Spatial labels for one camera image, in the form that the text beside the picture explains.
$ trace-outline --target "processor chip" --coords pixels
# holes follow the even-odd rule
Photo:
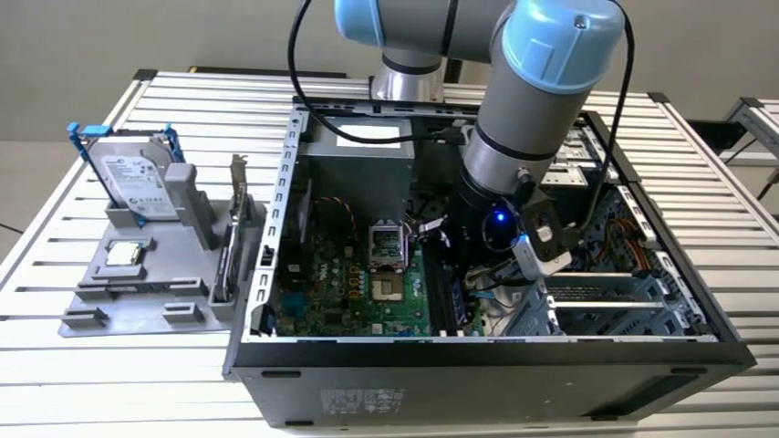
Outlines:
[[[374,301],[403,301],[403,276],[374,274],[370,280]]]
[[[109,249],[106,266],[135,266],[145,250],[138,242],[115,242]]]

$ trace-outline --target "black cable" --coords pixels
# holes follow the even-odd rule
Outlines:
[[[393,139],[367,139],[365,137],[357,137],[355,135],[350,134],[341,130],[330,121],[326,119],[326,116],[319,112],[319,110],[314,107],[306,93],[303,92],[303,87],[301,86],[301,80],[298,75],[298,65],[295,63],[295,50],[298,45],[298,35],[301,32],[301,25],[303,24],[303,17],[306,16],[306,12],[309,11],[309,7],[313,4],[313,0],[302,0],[298,13],[295,14],[295,22],[293,23],[293,30],[290,32],[290,41],[287,44],[287,68],[290,69],[290,79],[293,81],[293,87],[295,88],[295,92],[301,97],[301,102],[303,102],[303,106],[311,113],[313,117],[317,119],[319,123],[333,131],[339,137],[343,137],[349,141],[354,141],[357,143],[365,144],[391,144],[391,143],[401,143],[403,141],[437,141],[437,140],[446,140],[445,135],[442,132],[435,132],[433,134],[423,134],[423,135],[407,135],[402,137],[395,137]]]
[[[6,224],[0,223],[0,228],[6,228],[9,231],[13,231],[14,233],[18,233],[21,235],[25,234],[23,230],[21,230],[19,228],[13,227],[11,225],[6,225]]]
[[[742,146],[742,149],[740,149],[740,150],[738,150],[738,151],[737,151],[737,152],[736,152],[736,153],[734,153],[734,154],[730,156],[730,158],[729,158],[729,159],[725,161],[725,163],[726,163],[726,164],[729,164],[729,163],[733,161],[733,159],[734,159],[736,157],[738,157],[738,156],[740,156],[740,154],[741,154],[744,151],[746,151],[746,148],[749,148],[749,147],[750,147],[753,144],[756,144],[756,141],[758,141],[758,139],[753,139],[753,140],[752,140],[752,141],[750,141],[750,142],[749,142],[749,143],[748,143],[745,146]]]
[[[769,190],[773,188],[774,184],[773,183],[768,183],[766,186],[764,187],[764,190],[760,191],[760,195],[758,195],[758,200],[762,201],[764,198],[766,197],[766,195],[769,194]]]
[[[598,182],[596,183],[596,187],[593,188],[593,196],[590,201],[590,206],[587,208],[587,214],[585,215],[585,220],[582,221],[582,226],[579,227],[579,232],[585,231],[585,229],[590,226],[593,216],[596,214],[596,207],[598,206],[598,198],[601,197],[601,191],[604,189],[606,183],[606,177],[609,175],[609,164],[614,158],[614,150],[618,143],[618,128],[620,128],[620,121],[622,119],[622,112],[625,111],[625,101],[629,97],[629,89],[632,87],[632,78],[634,77],[634,62],[636,62],[636,34],[634,34],[634,23],[632,23],[632,18],[629,17],[629,13],[625,11],[625,8],[620,4],[617,0],[612,0],[612,2],[618,6],[622,14],[625,15],[625,36],[629,41],[629,52],[628,52],[628,62],[625,65],[625,76],[622,77],[622,87],[620,89],[620,99],[618,99],[618,107],[614,113],[614,120],[612,123],[612,136],[609,137],[609,145],[606,146],[606,158],[602,164],[601,169],[601,176],[598,178]]]

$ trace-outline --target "floor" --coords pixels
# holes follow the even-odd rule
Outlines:
[[[27,228],[75,159],[66,141],[0,141],[2,224]],[[19,236],[0,227],[0,261]]]

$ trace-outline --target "hard drive label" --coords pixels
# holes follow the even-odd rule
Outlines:
[[[106,155],[103,163],[127,207],[146,219],[175,219],[174,203],[155,163],[145,157],[121,155]]]

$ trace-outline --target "gray wall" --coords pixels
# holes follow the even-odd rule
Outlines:
[[[742,95],[779,96],[777,0],[624,0],[636,22],[634,90],[684,113],[721,117]],[[2,0],[0,139],[61,140],[102,121],[139,68],[286,68],[295,0]],[[618,89],[624,52],[600,89]],[[333,1],[315,0],[299,67],[371,74],[379,52],[350,43]],[[486,68],[466,79],[483,81]]]

